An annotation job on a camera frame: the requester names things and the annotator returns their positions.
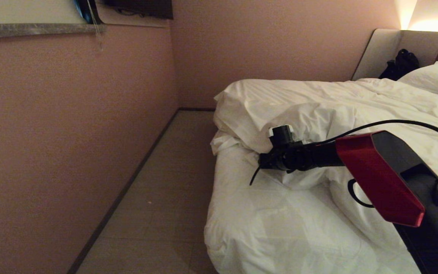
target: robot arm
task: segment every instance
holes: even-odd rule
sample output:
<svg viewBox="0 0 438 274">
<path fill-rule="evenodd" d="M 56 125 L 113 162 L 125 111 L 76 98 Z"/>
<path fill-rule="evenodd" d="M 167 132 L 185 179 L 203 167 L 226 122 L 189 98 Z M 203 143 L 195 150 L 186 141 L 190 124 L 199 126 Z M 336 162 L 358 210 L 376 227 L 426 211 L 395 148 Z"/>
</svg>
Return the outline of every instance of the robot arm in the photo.
<svg viewBox="0 0 438 274">
<path fill-rule="evenodd" d="M 285 125 L 270 130 L 270 141 L 273 149 L 260 155 L 259 168 L 346 166 L 373 207 L 395 225 L 421 273 L 438 274 L 438 176 L 403 140 L 380 131 L 304 145 Z"/>
</svg>

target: black bag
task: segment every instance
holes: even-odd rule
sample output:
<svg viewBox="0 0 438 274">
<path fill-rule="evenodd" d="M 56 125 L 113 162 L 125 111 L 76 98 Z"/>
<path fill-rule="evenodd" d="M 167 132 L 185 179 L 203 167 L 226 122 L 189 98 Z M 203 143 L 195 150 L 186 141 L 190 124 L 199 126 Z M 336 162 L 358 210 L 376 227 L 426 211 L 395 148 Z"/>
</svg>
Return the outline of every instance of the black bag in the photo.
<svg viewBox="0 0 438 274">
<path fill-rule="evenodd" d="M 390 60 L 387 63 L 388 67 L 381 73 L 379 79 L 388 78 L 396 81 L 403 75 L 420 67 L 415 54 L 406 49 L 401 49 L 395 60 Z"/>
</svg>

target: wall-mounted tv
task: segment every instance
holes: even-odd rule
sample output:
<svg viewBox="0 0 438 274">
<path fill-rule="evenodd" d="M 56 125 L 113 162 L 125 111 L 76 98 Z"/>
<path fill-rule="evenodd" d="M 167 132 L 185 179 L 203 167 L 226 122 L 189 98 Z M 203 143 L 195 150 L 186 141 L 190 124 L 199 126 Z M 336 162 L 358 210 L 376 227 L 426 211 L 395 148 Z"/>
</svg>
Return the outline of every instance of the wall-mounted tv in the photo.
<svg viewBox="0 0 438 274">
<path fill-rule="evenodd" d="M 124 15 L 140 14 L 164 19 L 173 19 L 172 0 L 104 0 Z"/>
</svg>

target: white duvet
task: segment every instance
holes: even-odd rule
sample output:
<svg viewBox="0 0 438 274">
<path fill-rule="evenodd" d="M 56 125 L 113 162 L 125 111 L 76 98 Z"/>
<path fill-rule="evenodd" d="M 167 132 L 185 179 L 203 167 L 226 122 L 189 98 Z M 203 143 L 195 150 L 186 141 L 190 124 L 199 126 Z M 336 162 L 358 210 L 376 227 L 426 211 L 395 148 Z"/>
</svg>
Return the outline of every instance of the white duvet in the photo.
<svg viewBox="0 0 438 274">
<path fill-rule="evenodd" d="M 438 126 L 438 95 L 378 79 L 242 80 L 216 100 L 218 158 L 205 241 L 220 273 L 417 273 L 393 225 L 348 194 L 346 168 L 262 170 L 258 182 L 248 182 L 257 154 L 271 149 L 270 127 L 290 124 L 309 143 L 386 119 Z M 438 174 L 437 132 L 399 124 L 364 132 L 377 130 L 403 139 Z"/>
</svg>

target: pink wall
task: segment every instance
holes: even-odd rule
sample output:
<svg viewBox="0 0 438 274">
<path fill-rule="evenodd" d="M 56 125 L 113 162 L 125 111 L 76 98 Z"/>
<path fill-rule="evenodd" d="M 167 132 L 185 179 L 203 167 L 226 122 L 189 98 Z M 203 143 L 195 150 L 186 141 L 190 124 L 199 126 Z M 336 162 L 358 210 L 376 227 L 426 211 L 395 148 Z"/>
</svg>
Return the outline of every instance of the pink wall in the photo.
<svg viewBox="0 0 438 274">
<path fill-rule="evenodd" d="M 386 0 L 176 0 L 172 43 L 184 107 L 214 107 L 243 78 L 349 80 L 376 28 L 400 28 Z"/>
<path fill-rule="evenodd" d="M 0 273 L 65 273 L 178 107 L 170 31 L 0 39 Z"/>
</svg>

